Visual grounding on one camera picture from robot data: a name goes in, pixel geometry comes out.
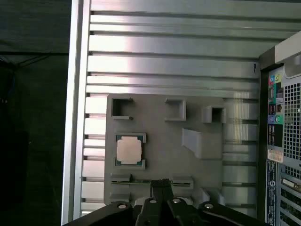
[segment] screw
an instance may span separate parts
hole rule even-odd
[[[121,204],[121,205],[118,206],[119,209],[124,209],[124,208],[126,208],[126,207],[127,207],[127,206],[126,206],[126,205],[123,205],[123,204]]]
[[[212,209],[212,208],[213,208],[213,205],[210,204],[210,203],[207,203],[207,204],[205,204],[205,208],[206,208],[206,209]]]
[[[179,199],[173,199],[173,202],[174,202],[174,203],[180,203],[181,200],[179,200]]]

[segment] colored audio port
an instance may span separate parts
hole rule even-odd
[[[280,122],[280,116],[276,116],[275,121]]]

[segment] ventilation grille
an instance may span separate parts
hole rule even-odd
[[[289,226],[300,225],[301,198],[299,198],[300,194],[297,191],[299,185],[295,184],[295,188],[288,188],[284,183],[283,185],[280,188],[280,219]]]
[[[291,175],[292,177],[301,179],[301,174],[300,174],[300,170],[294,169],[292,167],[285,167],[285,173],[288,175]]]
[[[301,160],[301,83],[285,86],[284,156]]]

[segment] slot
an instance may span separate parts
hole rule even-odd
[[[285,209],[287,212],[292,214],[294,217],[297,217],[299,220],[301,220],[301,212],[295,209],[293,206],[285,203],[283,200],[280,201],[280,207]]]
[[[276,112],[280,113],[281,111],[282,111],[282,106],[281,105],[277,105]]]

